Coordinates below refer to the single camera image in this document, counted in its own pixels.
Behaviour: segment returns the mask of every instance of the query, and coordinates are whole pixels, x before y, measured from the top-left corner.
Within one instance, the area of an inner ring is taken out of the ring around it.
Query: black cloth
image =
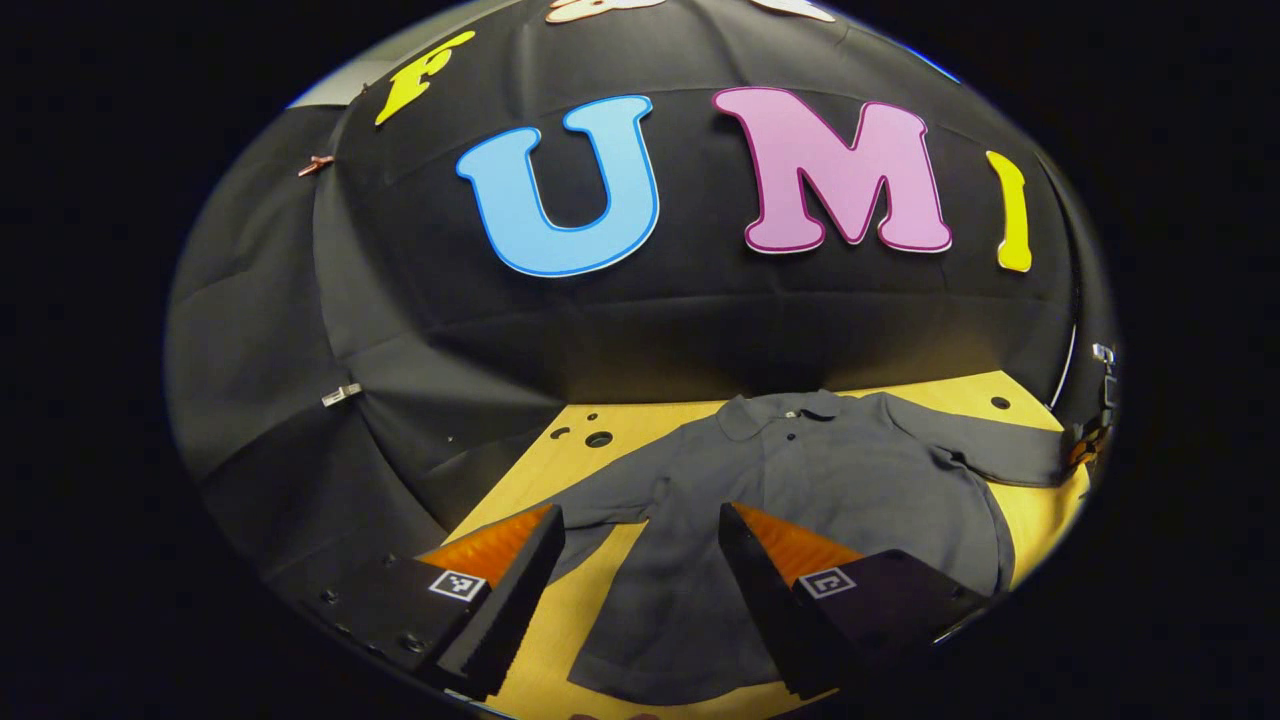
[[[648,705],[780,679],[716,542],[726,501],[863,553],[901,548],[980,593],[1005,589],[1012,541],[983,477],[1053,486],[1057,450],[1059,433],[886,393],[737,396],[552,496],[567,529],[552,582],[614,523],[649,520],[568,679]]]

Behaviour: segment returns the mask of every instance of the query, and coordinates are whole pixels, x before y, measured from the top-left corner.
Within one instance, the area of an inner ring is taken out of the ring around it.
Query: shirt collar
[[[741,442],[754,437],[771,421],[786,418],[787,413],[804,413],[815,419],[829,420],[840,415],[840,407],[841,397],[826,389],[765,395],[751,400],[739,395],[716,413],[716,419],[730,439]]]

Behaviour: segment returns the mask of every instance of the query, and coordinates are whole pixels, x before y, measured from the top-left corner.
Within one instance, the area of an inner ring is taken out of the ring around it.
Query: letter m
[[[883,102],[867,102],[854,143],[846,146],[822,118],[786,90],[735,87],[713,102],[746,131],[760,191],[760,218],[746,243],[760,252],[799,252],[822,245],[822,223],[805,210],[804,181],[850,245],[861,242],[881,186],[888,214],[877,228],[890,247],[942,252],[951,228],[942,222],[938,188],[924,147],[924,120]]]

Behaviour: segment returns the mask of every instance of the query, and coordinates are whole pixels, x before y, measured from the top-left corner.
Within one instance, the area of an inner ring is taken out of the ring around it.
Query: gray shirt
[[[646,705],[780,679],[717,543],[726,501],[861,553],[901,548],[984,594],[1005,589],[1014,548],[983,477],[1057,484],[1059,433],[886,393],[735,397],[549,498],[566,528],[552,582],[614,523],[649,520],[568,679]]]

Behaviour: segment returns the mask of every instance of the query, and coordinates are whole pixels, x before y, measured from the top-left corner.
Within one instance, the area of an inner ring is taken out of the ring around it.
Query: letter u
[[[529,154],[541,135],[531,127],[492,137],[458,160],[471,181],[489,242],[503,263],[544,278],[599,270],[636,251],[658,222],[658,183],[640,133],[653,102],[640,95],[607,97],[564,115],[585,132],[600,165],[604,214],[589,225],[562,228],[547,219]]]

